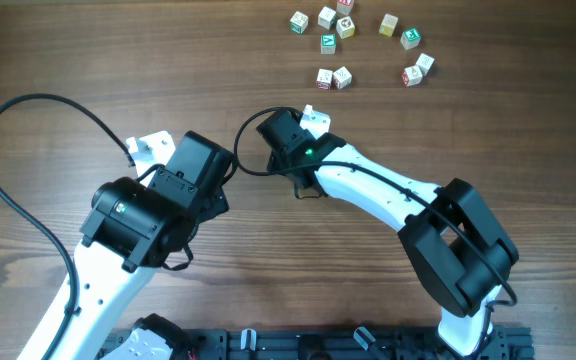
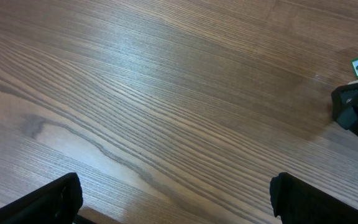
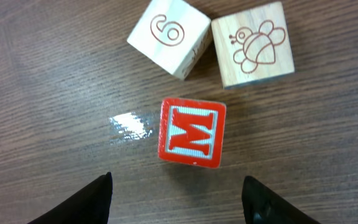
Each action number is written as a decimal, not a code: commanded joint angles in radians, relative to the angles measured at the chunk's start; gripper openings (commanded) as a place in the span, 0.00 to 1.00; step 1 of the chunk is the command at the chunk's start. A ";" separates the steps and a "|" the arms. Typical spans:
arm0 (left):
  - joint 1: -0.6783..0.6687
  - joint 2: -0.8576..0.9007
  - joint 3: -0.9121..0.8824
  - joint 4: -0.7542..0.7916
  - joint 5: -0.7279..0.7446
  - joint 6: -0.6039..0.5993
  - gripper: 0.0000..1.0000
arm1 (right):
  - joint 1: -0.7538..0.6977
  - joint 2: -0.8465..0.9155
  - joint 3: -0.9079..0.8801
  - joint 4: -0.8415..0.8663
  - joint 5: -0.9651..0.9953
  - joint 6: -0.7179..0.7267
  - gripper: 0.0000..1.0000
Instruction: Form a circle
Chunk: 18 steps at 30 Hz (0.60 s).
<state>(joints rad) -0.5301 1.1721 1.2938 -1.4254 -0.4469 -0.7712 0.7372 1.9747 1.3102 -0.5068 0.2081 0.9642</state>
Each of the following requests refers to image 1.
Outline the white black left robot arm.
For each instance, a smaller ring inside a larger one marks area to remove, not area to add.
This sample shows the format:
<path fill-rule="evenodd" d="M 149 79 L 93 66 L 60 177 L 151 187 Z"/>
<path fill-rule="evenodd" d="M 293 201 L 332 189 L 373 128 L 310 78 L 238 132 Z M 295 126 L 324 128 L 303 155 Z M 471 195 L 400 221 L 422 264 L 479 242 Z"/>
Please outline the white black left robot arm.
<path fill-rule="evenodd" d="M 54 359 L 92 359 L 122 313 L 165 266 L 187 252 L 200 223 L 228 211 L 223 181 L 232 152 L 193 132 L 126 141 L 138 176 L 107 182 L 93 195 L 74 251 L 75 311 Z"/>

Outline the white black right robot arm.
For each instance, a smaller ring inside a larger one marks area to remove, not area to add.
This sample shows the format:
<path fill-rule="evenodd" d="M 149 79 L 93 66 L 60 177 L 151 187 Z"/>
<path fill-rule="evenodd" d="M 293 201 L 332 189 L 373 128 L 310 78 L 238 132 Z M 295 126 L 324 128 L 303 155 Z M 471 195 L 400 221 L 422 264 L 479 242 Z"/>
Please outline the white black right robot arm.
<path fill-rule="evenodd" d="M 517 302 L 507 282 L 517 247 L 469 183 L 400 175 L 330 133 L 329 123 L 314 111 L 272 111 L 257 127 L 271 149 L 266 173 L 351 203 L 394 229 L 442 309 L 439 338 L 459 357 L 480 354 L 493 333 L 493 309 Z"/>

